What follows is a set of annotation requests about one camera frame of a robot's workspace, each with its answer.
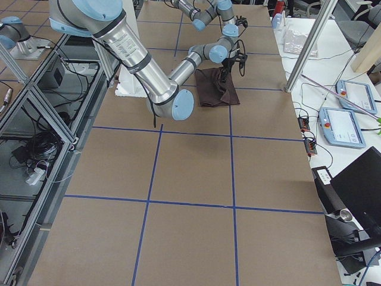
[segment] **silver arm segment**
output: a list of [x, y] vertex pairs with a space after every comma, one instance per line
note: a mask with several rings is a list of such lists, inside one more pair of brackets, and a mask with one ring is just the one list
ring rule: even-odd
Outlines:
[[[221, 63], [234, 50], [238, 27], [229, 23], [232, 20], [235, 23], [230, 0], [214, 0], [217, 6], [212, 4], [206, 10], [208, 12], [194, 10], [186, 0], [179, 1], [179, 7], [188, 11], [194, 19], [193, 22], [199, 20], [203, 24], [210, 23], [219, 13], [224, 15], [222, 17], [225, 26], [222, 37], [216, 43], [192, 47], [188, 57], [169, 77], [160, 69], [127, 24], [121, 0], [49, 0], [49, 19], [54, 30], [70, 35], [93, 37], [107, 43], [128, 71], [148, 90], [149, 109], [160, 117], [184, 120], [192, 113], [194, 100], [190, 91], [180, 90], [179, 86], [203, 60]], [[205, 20], [208, 13], [212, 16]]]
[[30, 36], [23, 22], [15, 16], [0, 20], [0, 42], [6, 49], [17, 46], [24, 55], [37, 50], [35, 40]]
[[196, 9], [187, 0], [171, 0], [171, 3], [192, 20], [198, 31], [204, 30], [218, 15], [221, 16], [224, 25], [236, 23], [231, 0], [212, 0], [211, 5], [204, 11]]

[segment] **grid of blue tape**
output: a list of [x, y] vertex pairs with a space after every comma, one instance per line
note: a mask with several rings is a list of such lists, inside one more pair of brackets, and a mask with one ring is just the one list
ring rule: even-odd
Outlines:
[[[36, 5], [31, 7], [28, 12], [26, 12], [25, 15], [27, 15]], [[35, 32], [35, 34], [44, 26], [46, 25], [45, 20], [42, 25], [26, 25], [26, 26], [37, 26], [38, 29]], [[173, 23], [173, 24], [179, 24], [179, 32], [177, 35], [176, 40], [176, 47], [175, 49], [166, 49], [169, 51], [174, 51], [174, 57], [176, 56], [178, 51], [185, 51], [182, 49], [178, 49], [179, 46], [179, 39], [181, 34], [181, 28], [183, 24], [189, 24], [189, 23], [183, 23], [183, 14], [180, 19], [180, 23], [178, 22], [167, 22], [167, 21], [161, 21], [161, 22], [155, 22], [155, 21], [146, 21], [148, 23]], [[271, 28], [269, 26], [249, 26], [249, 27], [260, 27], [260, 28]], [[250, 53], [250, 54], [259, 54], [259, 55], [277, 55], [277, 54], [265, 54], [265, 53]], [[237, 88], [237, 89], [252, 89], [252, 90], [266, 90], [266, 91], [280, 91], [280, 89], [271, 89], [271, 88]], [[138, 266], [139, 266], [139, 258], [140, 258], [140, 252], [142, 249], [143, 244], [143, 238], [144, 238], [144, 232], [145, 232], [145, 225], [146, 220], [148, 217], [148, 211], [149, 211], [149, 204], [173, 204], [173, 205], [181, 205], [181, 206], [194, 206], [194, 207], [212, 207], [212, 208], [225, 208], [225, 209], [232, 209], [233, 212], [233, 226], [234, 226], [234, 249], [235, 249], [235, 271], [236, 271], [236, 286], [239, 286], [239, 263], [238, 263], [238, 235], [237, 235], [237, 219], [236, 219], [236, 210], [253, 210], [253, 211], [263, 211], [263, 212], [284, 212], [284, 213], [302, 213], [302, 214], [320, 214], [322, 215], [322, 212], [314, 212], [314, 211], [308, 211], [308, 210], [286, 210], [286, 209], [267, 209], [267, 208], [258, 208], [258, 207], [244, 207], [244, 206], [237, 206], [236, 205], [236, 196], [235, 196], [235, 173], [234, 173], [234, 153], [233, 153], [233, 139], [234, 138], [248, 138], [248, 139], [266, 139], [266, 140], [280, 140], [280, 141], [296, 141], [296, 142], [302, 142], [300, 139], [286, 139], [286, 138], [267, 138], [267, 137], [257, 137], [257, 136], [239, 136], [233, 134], [233, 128], [232, 128], [232, 109], [229, 107], [229, 125], [230, 125], [230, 134], [229, 135], [222, 135], [222, 134], [206, 134], [206, 133], [186, 133], [186, 132], [173, 132], [173, 131], [164, 131], [163, 125], [161, 125], [160, 130], [146, 130], [146, 129], [129, 129], [129, 128], [112, 128], [107, 126], [94, 126], [94, 128], [100, 128], [100, 129], [113, 129], [113, 130], [130, 130], [130, 131], [136, 131], [136, 132], [155, 132], [158, 133], [158, 142], [157, 142], [157, 149], [155, 153], [155, 160], [154, 160], [154, 166], [152, 168], [152, 175], [151, 175], [151, 181], [149, 185], [148, 190], [148, 196], [146, 200], [139, 200], [139, 199], [132, 199], [132, 198], [114, 198], [114, 197], [97, 197], [97, 196], [88, 196], [88, 195], [65, 195], [65, 197], [71, 197], [71, 198], [87, 198], [87, 199], [95, 199], [95, 200], [118, 200], [118, 201], [131, 201], [131, 202], [138, 202], [138, 203], [145, 203], [145, 212], [143, 217], [143, 224], [140, 231], [140, 239], [139, 239], [139, 246], [138, 246], [138, 252], [136, 255], [136, 261], [135, 261], [135, 267], [133, 272], [133, 278], [132, 278], [132, 286], [135, 286], [136, 281], [136, 275], [138, 273]], [[223, 136], [223, 137], [229, 137], [230, 138], [230, 158], [231, 158], [231, 171], [232, 171], [232, 198], [233, 198], [233, 204], [232, 206], [222, 206], [217, 204], [196, 204], [196, 203], [182, 203], [182, 202], [172, 202], [172, 201], [157, 201], [157, 200], [151, 200], [151, 193], [152, 193], [152, 186], [155, 178], [155, 171], [156, 171], [156, 165], [158, 156], [160, 153], [160, 143], [161, 138], [164, 133], [173, 133], [173, 134], [184, 134], [184, 135], [199, 135], [199, 136]]]

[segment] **metal pole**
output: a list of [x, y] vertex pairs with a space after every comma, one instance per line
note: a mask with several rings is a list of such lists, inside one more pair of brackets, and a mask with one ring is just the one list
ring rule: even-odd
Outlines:
[[293, 90], [293, 87], [295, 86], [296, 81], [299, 78], [299, 75], [302, 73], [303, 68], [308, 60], [308, 57], [311, 54], [311, 50], [314, 44], [316, 43], [317, 39], [319, 38], [321, 31], [323, 31], [324, 26], [326, 25], [329, 17], [331, 16], [337, 2], [338, 0], [328, 0], [325, 1], [323, 6], [321, 7], [317, 19], [314, 25], [312, 26], [311, 32], [307, 40], [305, 41], [305, 44], [298, 57], [298, 60], [295, 63], [295, 67], [291, 72], [290, 78], [285, 88], [286, 92], [291, 92]]
[[114, 71], [111, 65], [110, 59], [108, 58], [108, 54], [106, 50], [97, 42], [93, 41], [94, 48], [96, 53], [98, 54], [99, 60], [101, 61], [103, 70], [106, 74], [107, 80], [111, 80]]
[[16, 61], [13, 59], [12, 55], [4, 48], [0, 43], [0, 58], [4, 61], [7, 67], [14, 73], [18, 81], [25, 84], [29, 81], [29, 78], [25, 72], [18, 66]]
[[369, 111], [367, 111], [366, 109], [362, 108], [361, 106], [358, 106], [357, 104], [353, 103], [352, 101], [344, 98], [344, 97], [341, 97], [340, 95], [338, 95], [336, 92], [334, 91], [331, 91], [330, 89], [326, 88], [324, 85], [321, 85], [319, 83], [317, 83], [315, 80], [313, 79], [310, 79], [309, 77], [305, 76], [304, 74], [301, 74], [301, 77], [305, 78], [305, 79], [308, 79], [310, 82], [314, 83], [315, 85], [319, 86], [320, 88], [324, 89], [326, 92], [329, 92], [330, 94], [334, 95], [336, 98], [338, 98], [339, 100], [344, 100], [345, 102], [347, 102], [348, 104], [351, 104], [353, 107], [359, 109], [360, 111], [362, 111], [363, 113], [365, 113], [366, 115], [369, 115], [370, 117], [376, 119], [378, 121], [378, 117], [369, 113]]

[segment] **white desk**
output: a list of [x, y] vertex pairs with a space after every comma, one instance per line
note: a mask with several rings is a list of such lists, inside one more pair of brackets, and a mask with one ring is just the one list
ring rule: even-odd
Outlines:
[[[289, 29], [299, 31], [301, 33], [308, 33], [314, 23], [313, 19], [289, 18], [287, 20], [289, 21]], [[323, 33], [318, 39], [317, 48], [318, 57], [316, 59], [330, 58], [334, 55], [339, 55], [345, 52], [343, 55], [331, 58], [329, 60], [312, 60], [313, 58], [310, 58], [310, 60], [307, 61], [307, 64], [304, 68], [303, 74], [314, 79], [316, 82], [322, 85], [333, 85], [336, 78], [343, 70], [346, 62], [353, 54], [347, 41], [345, 40], [344, 36], [342, 35], [334, 20], [329, 20], [326, 24]], [[278, 49], [280, 55], [282, 56], [282, 63], [286, 71], [286, 77], [288, 78], [290, 75], [289, 73], [292, 71], [296, 63], [296, 59], [289, 59], [285, 57], [296, 58], [297, 55], [283, 52], [283, 44], [280, 42], [278, 43]], [[354, 73], [352, 71], [352, 68], [349, 64], [348, 67], [345, 69], [343, 75], [341, 76], [341, 79], [352, 79], [353, 77], [356, 77], [358, 75], [359, 73]], [[381, 99], [380, 95], [376, 91], [376, 88], [372, 85], [370, 79], [366, 74], [363, 74], [354, 80], [357, 82], [368, 83], [371, 86], [374, 98], [376, 100]], [[307, 80], [300, 79], [292, 91], [292, 99], [295, 102], [295, 108], [300, 107], [299, 104], [302, 103], [312, 108], [315, 108], [316, 110], [319, 110], [322, 105], [324, 107], [341, 108], [341, 105], [339, 104], [338, 100], [333, 95], [329, 94], [327, 96], [327, 100], [324, 101], [324, 98], [327, 95], [327, 92], [325, 92], [324, 90], [310, 85], [303, 85], [303, 87], [301, 88], [301, 85], [305, 82], [310, 83]], [[310, 116], [317, 115], [317, 112], [315, 110], [308, 108], [303, 104], [301, 107], [303, 109], [306, 109]], [[377, 108], [379, 111], [378, 116], [380, 117], [381, 104], [377, 104]], [[362, 129], [373, 129], [378, 127], [375, 120], [369, 118], [368, 116], [356, 113], [356, 117], [359, 122], [360, 128]], [[327, 143], [326, 139], [324, 138], [320, 125], [316, 125], [316, 120], [316, 117], [310, 118], [310, 127], [313, 133], [316, 135], [317, 143], [327, 148], [333, 156], [333, 163], [329, 169], [332, 176], [336, 176], [341, 170], [347, 167], [347, 165], [353, 162], [369, 147], [375, 146], [378, 150], [381, 150], [381, 137], [377, 134], [378, 131], [363, 132], [364, 139], [367, 144], [367, 146], [364, 149], [358, 150], [352, 148], [331, 146]], [[330, 165], [331, 158], [329, 154], [319, 146], [317, 147], [317, 152], [318, 154], [316, 156], [312, 156], [311, 158], [311, 168]], [[338, 263], [338, 267], [341, 274], [345, 273], [345, 270], [343, 269], [340, 263]], [[354, 278], [356, 278], [355, 275], [341, 276], [342, 282], [347, 284], [352, 284]], [[381, 266], [370, 268], [365, 280], [363, 281], [363, 285], [365, 285], [366, 281], [381, 283]]]

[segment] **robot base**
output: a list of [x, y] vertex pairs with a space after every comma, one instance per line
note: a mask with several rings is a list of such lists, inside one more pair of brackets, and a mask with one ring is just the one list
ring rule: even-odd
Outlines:
[[[47, 40], [42, 40], [42, 39], [36, 39], [34, 38], [36, 46], [48, 46], [50, 44], [50, 41]], [[37, 49], [35, 52], [29, 54], [29, 55], [24, 55], [20, 52], [20, 50], [15, 46], [10, 54], [15, 60], [33, 60], [36, 61], [40, 59], [41, 55], [43, 54], [45, 48]]]

